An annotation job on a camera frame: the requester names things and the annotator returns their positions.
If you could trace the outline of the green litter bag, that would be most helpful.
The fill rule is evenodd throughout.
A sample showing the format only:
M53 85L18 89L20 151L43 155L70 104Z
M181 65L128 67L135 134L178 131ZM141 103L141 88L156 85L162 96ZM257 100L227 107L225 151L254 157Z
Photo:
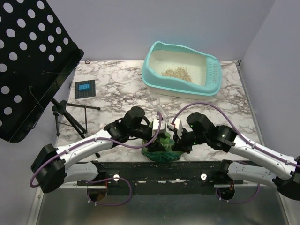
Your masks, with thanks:
M158 139L158 142L154 141L149 146L143 147L141 153L151 161L159 163L173 162L181 158L184 152L173 150L175 142L169 132L164 132L164 135L160 134Z

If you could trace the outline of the clear plastic scoop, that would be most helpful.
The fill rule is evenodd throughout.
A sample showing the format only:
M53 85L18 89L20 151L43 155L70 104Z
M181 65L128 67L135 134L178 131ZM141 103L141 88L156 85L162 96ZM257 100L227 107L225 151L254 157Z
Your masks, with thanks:
M150 104L155 107L162 114L162 118L167 121L169 117L160 103L159 96L156 93L151 92L149 89L146 89L145 94Z

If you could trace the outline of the teal white litter box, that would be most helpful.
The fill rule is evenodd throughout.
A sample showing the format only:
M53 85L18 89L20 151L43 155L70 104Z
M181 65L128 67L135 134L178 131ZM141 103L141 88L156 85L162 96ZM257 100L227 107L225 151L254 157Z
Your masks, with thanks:
M221 64L210 54L157 41L144 60L142 81L157 94L205 100L221 90Z

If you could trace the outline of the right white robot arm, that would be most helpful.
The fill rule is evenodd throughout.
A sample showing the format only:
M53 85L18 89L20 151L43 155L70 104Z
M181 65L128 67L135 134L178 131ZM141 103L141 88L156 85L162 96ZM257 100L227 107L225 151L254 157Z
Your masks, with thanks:
M226 125L215 126L207 116L199 112L187 118L192 129L182 127L178 118L169 119L170 130L175 131L175 148L190 152L194 145L207 144L214 150L229 152L255 163L243 165L223 160L216 171L218 182L244 180L277 188L283 196L292 200L300 199L300 158L278 153L260 145Z

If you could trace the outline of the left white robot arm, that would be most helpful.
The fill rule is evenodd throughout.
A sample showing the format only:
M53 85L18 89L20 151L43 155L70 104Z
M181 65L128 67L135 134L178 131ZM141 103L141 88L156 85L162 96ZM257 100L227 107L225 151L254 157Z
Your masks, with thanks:
M142 124L142 120L146 120L144 110L134 106L124 117L107 124L90 137L57 148L52 144L45 145L30 167L33 172L30 187L41 187L43 193L54 191L70 178L67 171L79 161L118 145L132 148L126 144L130 137L146 140L146 143L137 146L137 149L151 145L164 123L161 112L157 112L156 117L151 127L146 126Z

